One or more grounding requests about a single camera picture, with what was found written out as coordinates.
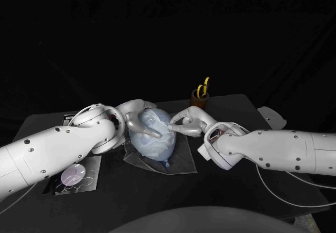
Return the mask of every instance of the pen holder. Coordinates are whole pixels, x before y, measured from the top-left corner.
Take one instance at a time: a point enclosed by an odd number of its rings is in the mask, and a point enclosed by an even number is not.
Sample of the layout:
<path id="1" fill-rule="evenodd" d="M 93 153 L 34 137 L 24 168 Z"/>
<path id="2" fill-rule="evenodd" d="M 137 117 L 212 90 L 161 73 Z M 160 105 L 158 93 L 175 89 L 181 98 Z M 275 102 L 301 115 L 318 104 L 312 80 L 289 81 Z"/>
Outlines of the pen holder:
<path id="1" fill-rule="evenodd" d="M 209 93 L 206 93 L 206 97 L 203 99 L 197 98 L 197 90 L 194 89 L 191 91 L 191 97 L 190 97 L 190 106 L 197 106 L 200 109 L 204 110 L 204 106 L 206 106 L 206 102 L 207 102 L 207 98 L 209 98 Z"/>

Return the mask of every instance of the table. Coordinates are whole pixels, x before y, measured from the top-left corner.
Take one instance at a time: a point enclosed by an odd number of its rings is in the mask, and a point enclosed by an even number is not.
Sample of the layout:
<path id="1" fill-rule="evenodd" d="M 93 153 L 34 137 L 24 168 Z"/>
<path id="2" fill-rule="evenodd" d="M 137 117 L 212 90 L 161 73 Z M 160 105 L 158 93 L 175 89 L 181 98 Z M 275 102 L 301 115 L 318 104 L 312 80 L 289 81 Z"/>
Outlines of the table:
<path id="1" fill-rule="evenodd" d="M 168 113 L 188 107 L 188 100 L 155 103 Z M 269 129 L 245 95 L 212 97 L 204 111 L 217 121 L 232 121 L 249 131 Z M 14 141 L 60 125 L 63 114 L 27 117 Z M 197 153 L 201 138 L 188 137 L 197 174 L 164 175 L 122 161 L 124 149 L 102 154 L 96 190 L 69 195 L 43 195 L 47 179 L 40 181 L 18 203 L 0 215 L 0 232 L 105 233 L 124 223 L 158 211 L 187 206 L 227 206 L 250 210 L 278 219 L 328 209 L 298 208 L 282 203 L 266 191 L 255 165 L 240 160 L 222 170 Z M 287 201 L 301 205 L 325 204 L 318 189 L 279 171 L 262 170 L 263 181 Z M 28 188 L 0 203 L 0 210 Z"/>

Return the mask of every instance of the black backdrop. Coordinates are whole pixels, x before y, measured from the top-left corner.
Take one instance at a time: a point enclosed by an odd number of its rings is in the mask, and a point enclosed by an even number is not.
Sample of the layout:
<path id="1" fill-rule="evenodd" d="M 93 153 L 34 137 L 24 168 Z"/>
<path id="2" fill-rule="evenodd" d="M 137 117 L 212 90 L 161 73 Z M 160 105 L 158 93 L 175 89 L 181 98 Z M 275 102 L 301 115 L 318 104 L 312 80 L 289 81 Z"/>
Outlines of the black backdrop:
<path id="1" fill-rule="evenodd" d="M 207 76 L 212 96 L 242 93 L 288 129 L 334 132 L 334 9 L 302 0 L 2 1 L 0 143 L 30 114 L 187 99 Z"/>

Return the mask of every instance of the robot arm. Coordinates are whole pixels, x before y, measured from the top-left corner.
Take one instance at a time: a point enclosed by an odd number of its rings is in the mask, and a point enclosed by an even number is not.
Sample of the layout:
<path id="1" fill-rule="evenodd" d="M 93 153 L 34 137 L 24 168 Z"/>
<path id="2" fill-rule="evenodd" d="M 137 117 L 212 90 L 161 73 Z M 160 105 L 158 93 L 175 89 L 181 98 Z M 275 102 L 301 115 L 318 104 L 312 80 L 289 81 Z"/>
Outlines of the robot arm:
<path id="1" fill-rule="evenodd" d="M 181 118 L 183 125 L 174 125 Z M 170 123 L 168 128 L 184 135 L 196 137 L 203 131 L 204 144 L 197 151 L 225 170 L 245 158 L 265 169 L 336 175 L 334 134 L 287 130 L 249 132 L 233 122 L 216 122 L 194 106 Z"/>
<path id="2" fill-rule="evenodd" d="M 124 142 L 124 125 L 154 137 L 161 135 L 138 122 L 137 114 L 155 105 L 131 100 L 116 108 L 92 105 L 73 126 L 54 126 L 0 148 L 0 201 L 79 162 L 89 151 L 101 154 Z"/>

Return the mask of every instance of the scissors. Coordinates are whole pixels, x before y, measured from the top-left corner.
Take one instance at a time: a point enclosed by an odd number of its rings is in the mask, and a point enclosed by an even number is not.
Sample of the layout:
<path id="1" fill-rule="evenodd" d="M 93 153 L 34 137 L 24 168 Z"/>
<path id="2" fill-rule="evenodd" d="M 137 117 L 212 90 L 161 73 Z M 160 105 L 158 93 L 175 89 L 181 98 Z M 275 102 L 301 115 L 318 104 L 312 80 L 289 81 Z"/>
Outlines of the scissors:
<path id="1" fill-rule="evenodd" d="M 204 85 L 199 85 L 197 86 L 197 98 L 201 99 L 204 96 L 206 96 L 206 91 L 207 91 L 207 88 L 209 88 L 209 85 L 207 85 L 207 81 L 209 81 L 209 77 L 204 79 Z"/>

